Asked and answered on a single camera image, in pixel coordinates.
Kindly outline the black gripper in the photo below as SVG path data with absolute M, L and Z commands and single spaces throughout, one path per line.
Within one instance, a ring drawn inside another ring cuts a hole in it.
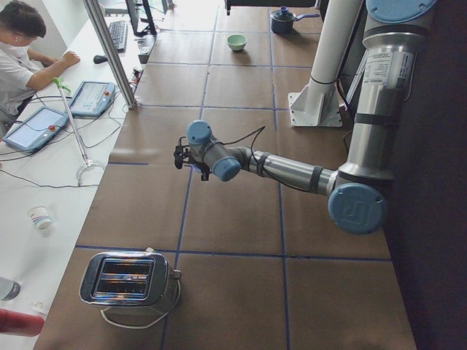
M 200 170 L 202 171 L 201 180 L 202 181 L 208 181 L 209 180 L 209 174 L 210 174 L 209 167 L 204 163 L 195 163 L 195 166 L 200 168 Z

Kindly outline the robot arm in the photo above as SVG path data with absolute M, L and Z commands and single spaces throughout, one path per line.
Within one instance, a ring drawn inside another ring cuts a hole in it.
M 174 152 L 176 167 L 195 165 L 202 179 L 215 175 L 226 182 L 240 171 L 268 177 L 308 193 L 328 197 L 333 222 L 349 233 L 378 231 L 387 217 L 393 181 L 389 160 L 401 107 L 409 92 L 412 69 L 427 40 L 434 1 L 330 1 L 309 83 L 289 98 L 295 126 L 326 126 L 326 97 L 337 80 L 351 29 L 366 9 L 363 46 L 366 53 L 357 75 L 362 85 L 347 161 L 332 171 L 320 166 L 255 150 L 228 147 L 203 120 L 188 126 Z

